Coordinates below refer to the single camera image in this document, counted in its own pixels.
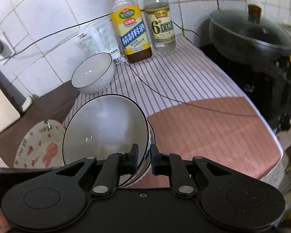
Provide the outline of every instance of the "brown liquid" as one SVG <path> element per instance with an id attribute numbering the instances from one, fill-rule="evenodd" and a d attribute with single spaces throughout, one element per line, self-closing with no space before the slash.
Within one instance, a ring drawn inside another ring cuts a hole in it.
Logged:
<path id="1" fill-rule="evenodd" d="M 148 49 L 127 55 L 127 60 L 129 63 L 136 63 L 139 62 L 141 60 L 145 60 L 149 57 L 152 57 L 152 49 L 151 47 L 149 47 Z"/>

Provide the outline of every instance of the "power outlet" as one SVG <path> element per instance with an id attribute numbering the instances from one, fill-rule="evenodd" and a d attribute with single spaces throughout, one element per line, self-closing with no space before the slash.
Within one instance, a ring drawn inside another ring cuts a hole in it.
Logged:
<path id="1" fill-rule="evenodd" d="M 1 29 L 0 29 L 0 41 L 4 48 L 3 51 L 0 53 L 0 65 L 4 65 L 9 60 L 8 57 L 11 57 L 15 54 L 15 50 Z"/>

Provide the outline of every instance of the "lid knob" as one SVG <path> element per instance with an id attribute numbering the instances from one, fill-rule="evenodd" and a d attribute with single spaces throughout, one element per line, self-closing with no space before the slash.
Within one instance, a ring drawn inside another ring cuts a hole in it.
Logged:
<path id="1" fill-rule="evenodd" d="M 256 4 L 248 4 L 248 20 L 253 23 L 260 23 L 262 8 Z"/>

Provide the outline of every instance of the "screw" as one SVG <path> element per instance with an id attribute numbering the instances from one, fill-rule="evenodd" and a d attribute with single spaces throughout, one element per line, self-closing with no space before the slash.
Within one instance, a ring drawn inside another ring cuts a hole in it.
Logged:
<path id="1" fill-rule="evenodd" d="M 97 194 L 104 194 L 106 192 L 108 192 L 109 188 L 107 188 L 106 186 L 95 186 L 93 188 L 93 191 Z"/>
<path id="2" fill-rule="evenodd" d="M 180 193 L 190 194 L 194 191 L 194 188 L 191 186 L 180 186 L 178 190 Z"/>

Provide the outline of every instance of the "glass lid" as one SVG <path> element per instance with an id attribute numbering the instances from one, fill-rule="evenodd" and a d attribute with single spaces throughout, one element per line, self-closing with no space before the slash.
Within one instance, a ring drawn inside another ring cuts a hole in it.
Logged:
<path id="1" fill-rule="evenodd" d="M 261 8 L 255 4 L 246 11 L 214 11 L 210 19 L 220 28 L 241 38 L 280 49 L 291 49 L 291 37 L 283 27 L 261 17 Z"/>

